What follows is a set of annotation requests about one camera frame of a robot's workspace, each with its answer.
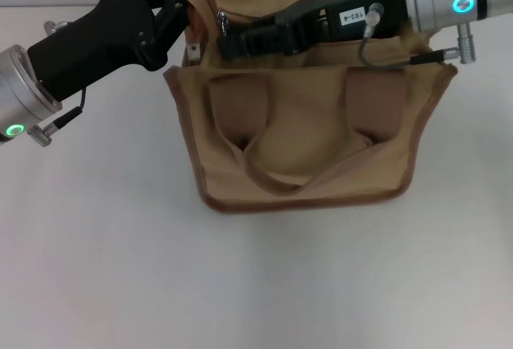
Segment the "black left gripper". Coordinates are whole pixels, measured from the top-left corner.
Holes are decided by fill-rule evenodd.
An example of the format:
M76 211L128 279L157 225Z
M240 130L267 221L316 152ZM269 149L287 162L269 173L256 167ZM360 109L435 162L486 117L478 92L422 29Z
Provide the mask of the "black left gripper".
M188 24L184 0L99 0L27 53L37 81L65 100L127 65L159 70Z

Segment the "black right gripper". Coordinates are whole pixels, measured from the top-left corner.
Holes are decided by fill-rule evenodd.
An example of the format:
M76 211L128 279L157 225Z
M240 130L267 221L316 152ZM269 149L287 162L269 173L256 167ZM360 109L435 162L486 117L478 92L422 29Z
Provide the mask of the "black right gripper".
M277 14L252 21L232 18L230 34L218 38L218 47L223 59L233 60L299 55L318 43L360 40L373 4L379 4L381 12L373 36L388 39L397 35L409 18L406 0L300 0Z

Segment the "silver metal zipper pull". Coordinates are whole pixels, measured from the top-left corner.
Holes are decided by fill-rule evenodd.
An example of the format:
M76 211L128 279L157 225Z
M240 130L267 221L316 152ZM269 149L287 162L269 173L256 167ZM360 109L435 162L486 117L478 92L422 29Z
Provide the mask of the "silver metal zipper pull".
M230 21L228 15L223 10L218 10L216 18L219 25L220 36L226 37L230 31Z

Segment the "khaki canvas food bag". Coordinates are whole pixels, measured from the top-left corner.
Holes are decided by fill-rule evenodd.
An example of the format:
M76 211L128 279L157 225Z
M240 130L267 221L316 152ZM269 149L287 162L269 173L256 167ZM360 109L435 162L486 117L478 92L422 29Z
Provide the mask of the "khaki canvas food bag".
M250 22L298 0L187 0L201 60L165 72L203 201L225 213L361 205L405 192L456 67L372 71L358 42L224 61L217 12Z

